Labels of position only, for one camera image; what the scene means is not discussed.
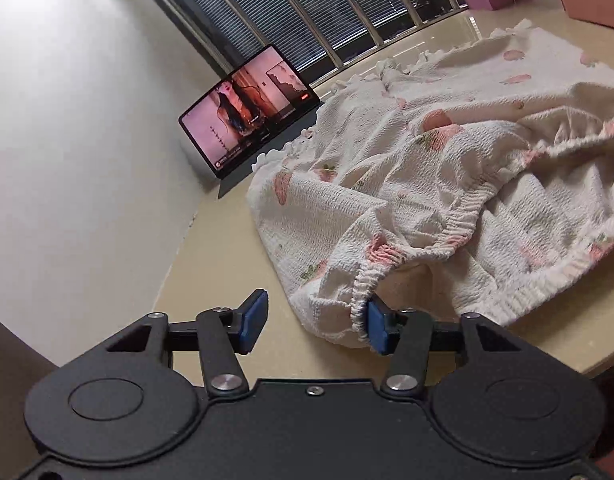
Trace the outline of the metal window guard bars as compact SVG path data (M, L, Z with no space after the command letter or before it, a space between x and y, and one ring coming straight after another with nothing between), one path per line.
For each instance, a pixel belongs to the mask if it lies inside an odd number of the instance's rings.
M220 76L268 44L309 82L464 8L464 0L155 0Z

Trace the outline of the white strawberry print garment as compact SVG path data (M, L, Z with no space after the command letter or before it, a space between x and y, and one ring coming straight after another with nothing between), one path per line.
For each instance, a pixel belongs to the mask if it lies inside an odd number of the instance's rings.
M247 201L309 333L369 340L372 297L500 325L614 248L614 70L530 22L333 87Z

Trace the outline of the tablet with keyboard cover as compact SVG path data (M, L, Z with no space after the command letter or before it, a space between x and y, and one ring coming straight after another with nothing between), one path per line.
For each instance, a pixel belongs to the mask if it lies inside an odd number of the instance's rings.
M321 101L277 47L260 49L198 98L178 124L219 180L223 197L316 121Z

